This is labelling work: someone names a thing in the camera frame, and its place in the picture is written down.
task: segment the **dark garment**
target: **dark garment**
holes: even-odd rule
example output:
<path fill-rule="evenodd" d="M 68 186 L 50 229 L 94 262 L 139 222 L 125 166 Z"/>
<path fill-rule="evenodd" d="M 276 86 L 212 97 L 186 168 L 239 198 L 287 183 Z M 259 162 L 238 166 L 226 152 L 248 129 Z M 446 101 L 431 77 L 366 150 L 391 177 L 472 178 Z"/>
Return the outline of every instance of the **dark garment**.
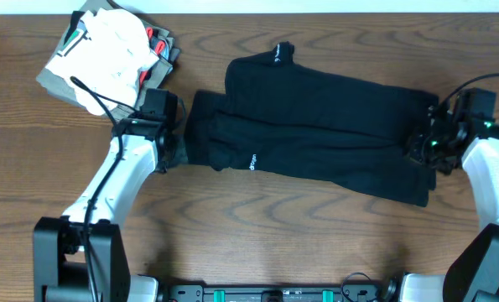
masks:
<path fill-rule="evenodd" d="M 236 59 L 226 96 L 198 92 L 186 126 L 191 164 L 328 180 L 361 193 L 426 206 L 433 170 L 404 158 L 437 97 L 310 70 L 294 47 Z"/>

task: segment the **white cloth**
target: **white cloth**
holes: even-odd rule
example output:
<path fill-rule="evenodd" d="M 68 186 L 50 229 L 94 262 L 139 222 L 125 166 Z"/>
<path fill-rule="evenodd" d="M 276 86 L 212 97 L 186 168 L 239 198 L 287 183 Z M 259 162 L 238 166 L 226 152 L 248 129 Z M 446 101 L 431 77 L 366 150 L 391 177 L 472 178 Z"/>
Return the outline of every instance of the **white cloth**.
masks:
<path fill-rule="evenodd" d="M 65 47 L 46 68 L 74 88 L 77 101 L 92 114 L 104 111 L 92 96 L 75 86 L 75 76 L 92 91 L 133 107 L 138 78 L 158 61 L 139 18 L 123 9 L 87 11 Z M 111 111 L 117 104 L 101 99 Z"/>

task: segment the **green tape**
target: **green tape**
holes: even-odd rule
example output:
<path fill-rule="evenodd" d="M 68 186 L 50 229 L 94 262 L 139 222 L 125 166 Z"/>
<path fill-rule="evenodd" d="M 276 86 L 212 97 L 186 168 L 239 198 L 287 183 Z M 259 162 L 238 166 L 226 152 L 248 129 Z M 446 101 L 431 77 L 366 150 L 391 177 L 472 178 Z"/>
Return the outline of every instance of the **green tape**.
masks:
<path fill-rule="evenodd" d="M 225 302 L 225 291 L 216 290 L 214 292 L 214 302 Z"/>
<path fill-rule="evenodd" d="M 323 302 L 333 302 L 333 291 L 332 290 L 324 290 L 322 292 L 322 300 Z"/>

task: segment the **wooden surface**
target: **wooden surface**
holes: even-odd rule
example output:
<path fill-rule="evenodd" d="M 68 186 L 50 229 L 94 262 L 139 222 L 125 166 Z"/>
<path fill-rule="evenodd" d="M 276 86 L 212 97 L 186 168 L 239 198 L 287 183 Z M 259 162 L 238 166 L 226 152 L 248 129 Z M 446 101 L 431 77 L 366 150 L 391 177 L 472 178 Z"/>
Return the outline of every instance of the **wooden surface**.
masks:
<path fill-rule="evenodd" d="M 167 87 L 188 107 L 224 91 L 227 64 L 296 46 L 317 70 L 440 96 L 499 72 L 499 14 L 154 15 L 182 49 Z M 32 230 L 103 161 L 110 125 L 35 82 L 68 16 L 0 16 L 0 301 L 33 294 Z M 499 94 L 499 79 L 478 84 Z M 496 105 L 499 121 L 499 97 Z M 362 271 L 445 273 L 478 232 L 462 171 L 427 208 L 263 172 L 180 167 L 149 177 L 123 231 L 133 273 L 208 284 L 339 283 Z"/>

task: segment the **white background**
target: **white background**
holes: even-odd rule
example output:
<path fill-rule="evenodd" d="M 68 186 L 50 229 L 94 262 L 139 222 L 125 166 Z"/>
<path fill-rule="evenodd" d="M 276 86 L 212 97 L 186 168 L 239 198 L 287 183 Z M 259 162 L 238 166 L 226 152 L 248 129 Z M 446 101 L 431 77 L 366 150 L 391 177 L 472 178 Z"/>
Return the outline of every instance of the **white background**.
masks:
<path fill-rule="evenodd" d="M 71 13 L 85 0 L 0 0 L 0 13 Z M 118 0 L 140 13 L 495 13 L 499 0 Z"/>

